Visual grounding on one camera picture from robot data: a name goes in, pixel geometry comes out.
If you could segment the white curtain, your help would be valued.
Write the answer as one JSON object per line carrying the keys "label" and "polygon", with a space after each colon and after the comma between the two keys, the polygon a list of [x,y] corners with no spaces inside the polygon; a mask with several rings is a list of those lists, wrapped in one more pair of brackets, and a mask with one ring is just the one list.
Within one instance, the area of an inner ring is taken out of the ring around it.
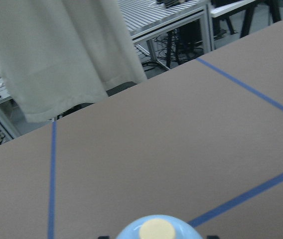
{"label": "white curtain", "polygon": [[0,76],[28,122],[146,80],[116,0],[0,0]]}

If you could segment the blue bell with yellow button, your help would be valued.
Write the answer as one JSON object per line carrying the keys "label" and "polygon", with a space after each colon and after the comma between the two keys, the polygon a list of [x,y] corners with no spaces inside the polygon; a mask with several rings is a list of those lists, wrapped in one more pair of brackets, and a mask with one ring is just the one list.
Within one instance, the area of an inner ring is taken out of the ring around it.
{"label": "blue bell with yellow button", "polygon": [[202,236],[188,223],[168,215],[150,215],[127,225],[118,239],[200,239]]}

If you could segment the aluminium frame table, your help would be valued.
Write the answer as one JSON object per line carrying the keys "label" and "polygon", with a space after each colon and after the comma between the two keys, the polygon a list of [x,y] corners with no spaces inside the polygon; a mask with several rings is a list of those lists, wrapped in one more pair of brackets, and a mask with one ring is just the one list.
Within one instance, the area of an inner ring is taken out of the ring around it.
{"label": "aluminium frame table", "polygon": [[155,0],[119,0],[118,4],[134,45],[145,41],[148,50],[140,47],[142,52],[165,70],[169,67],[157,59],[153,39],[166,32],[199,20],[204,53],[214,49],[209,0],[188,0],[169,8]]}

